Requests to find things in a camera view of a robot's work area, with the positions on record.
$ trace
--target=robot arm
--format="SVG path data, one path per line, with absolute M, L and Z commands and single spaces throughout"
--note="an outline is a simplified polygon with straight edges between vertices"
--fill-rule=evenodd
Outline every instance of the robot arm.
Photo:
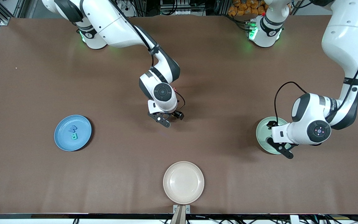
M 83 41 L 93 49 L 106 44 L 112 47 L 143 45 L 158 63 L 139 79 L 139 87 L 147 96 L 149 116 L 169 127 L 163 114 L 183 119 L 176 111 L 177 98 L 169 85 L 179 78 L 178 64 L 141 27 L 134 26 L 109 0 L 42 0 L 50 11 L 59 13 L 77 25 Z
M 277 5 L 286 8 L 281 11 L 277 8 L 274 9 L 276 14 L 277 11 L 281 12 L 282 25 L 286 18 L 283 15 L 287 13 L 288 9 L 287 1 L 277 0 L 277 2 Z M 345 78 L 341 95 L 339 99 L 313 93 L 306 93 L 299 97 L 292 108 L 293 122 L 281 126 L 274 124 L 271 127 L 272 137 L 267 139 L 267 142 L 279 152 L 284 148 L 285 143 L 290 143 L 292 146 L 298 144 L 318 145 L 330 137 L 331 129 L 346 128 L 356 118 L 358 106 L 358 1 L 335 0 L 331 3 L 331 10 L 333 15 L 325 30 L 321 45 L 326 55 L 344 70 Z M 271 18 L 278 17 L 278 15 L 268 17 L 267 20 L 271 22 Z M 254 41 L 261 40 L 259 43 L 267 43 L 268 40 L 272 40 L 269 34 L 266 34 L 263 29 L 261 30 L 257 33 Z

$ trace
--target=white plate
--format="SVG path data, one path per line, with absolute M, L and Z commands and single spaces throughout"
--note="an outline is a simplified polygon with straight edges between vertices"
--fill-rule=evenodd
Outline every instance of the white plate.
M 178 204 L 190 204 L 203 193 L 204 176 L 195 164 L 177 162 L 165 172 L 163 185 L 169 199 Z

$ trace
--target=brown tabletop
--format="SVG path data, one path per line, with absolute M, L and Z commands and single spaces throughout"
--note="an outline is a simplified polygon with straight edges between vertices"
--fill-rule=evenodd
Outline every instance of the brown tabletop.
M 145 47 L 92 50 L 63 19 L 12 19 L 0 29 L 0 213 L 172 212 L 163 175 L 183 160 L 205 177 L 193 213 L 358 213 L 358 116 L 291 160 L 255 138 L 284 82 L 339 96 L 344 72 L 321 49 L 328 20 L 289 17 L 266 49 L 224 17 L 131 20 L 181 67 L 173 86 L 185 119 L 167 129 L 147 116 L 138 87 L 151 64 Z M 281 118 L 291 120 L 300 95 L 283 88 Z M 72 114 L 91 119 L 94 138 L 64 152 L 53 133 Z

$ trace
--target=plate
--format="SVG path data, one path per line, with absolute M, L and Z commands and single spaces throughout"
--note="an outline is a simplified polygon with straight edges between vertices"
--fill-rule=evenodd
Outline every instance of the plate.
M 256 139 L 259 142 L 259 145 L 271 154 L 281 154 L 277 152 L 276 149 L 273 148 L 269 143 L 266 142 L 266 139 L 272 136 L 272 131 L 266 126 L 269 121 L 276 120 L 276 117 L 267 117 L 261 120 L 256 128 Z M 285 125 L 286 122 L 284 119 L 278 118 L 278 125 Z M 291 147 L 290 144 L 286 144 L 285 148 L 289 149 Z
M 174 163 L 165 172 L 163 186 L 165 194 L 173 202 L 190 204 L 203 193 L 203 172 L 191 162 Z
M 91 122 L 84 116 L 71 115 L 57 125 L 54 140 L 60 149 L 75 151 L 84 147 L 91 135 Z

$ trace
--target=blue plate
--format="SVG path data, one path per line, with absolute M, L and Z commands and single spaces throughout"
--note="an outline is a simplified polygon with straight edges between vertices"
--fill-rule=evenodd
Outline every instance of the blue plate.
M 60 149 L 75 151 L 84 147 L 91 135 L 91 122 L 84 116 L 71 115 L 57 125 L 54 140 Z

